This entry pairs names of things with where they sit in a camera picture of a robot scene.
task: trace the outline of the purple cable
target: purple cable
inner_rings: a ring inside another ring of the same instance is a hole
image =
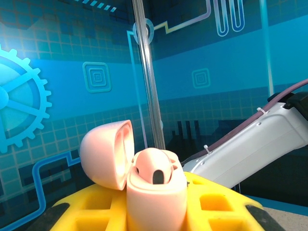
[[[308,84],[308,78],[300,81],[299,83],[294,84],[293,86],[287,88],[286,90],[284,90],[283,92],[281,92],[280,94],[278,94],[275,98],[273,98],[268,104],[266,104],[262,109],[267,112],[269,109],[271,109],[279,100],[281,100],[283,97],[285,97],[286,95],[288,95],[289,93],[291,93],[292,91],[299,89],[300,87],[304,86]],[[219,146],[221,146],[222,144],[224,144],[225,142],[227,142],[228,140],[230,140],[232,137],[234,137],[235,135],[237,135],[238,133],[240,133],[242,130],[244,130],[246,127],[248,127],[250,124],[252,124],[253,122],[255,122],[257,119],[259,119],[261,116],[263,115],[262,111],[258,111],[257,113],[255,113],[252,117],[250,117],[249,119],[245,120],[243,123],[241,123],[239,126],[237,126],[235,129],[233,129],[231,132],[229,132],[227,135],[225,135],[224,137],[222,137],[220,140],[216,141],[214,144],[212,144],[211,146],[208,147],[208,150],[211,152],[214,149],[218,148]],[[184,164],[190,162],[191,160],[194,160],[196,158],[200,158],[204,155],[208,154],[207,150],[202,150],[190,157],[188,157],[186,160],[184,160],[181,164],[182,166],[184,166]]]

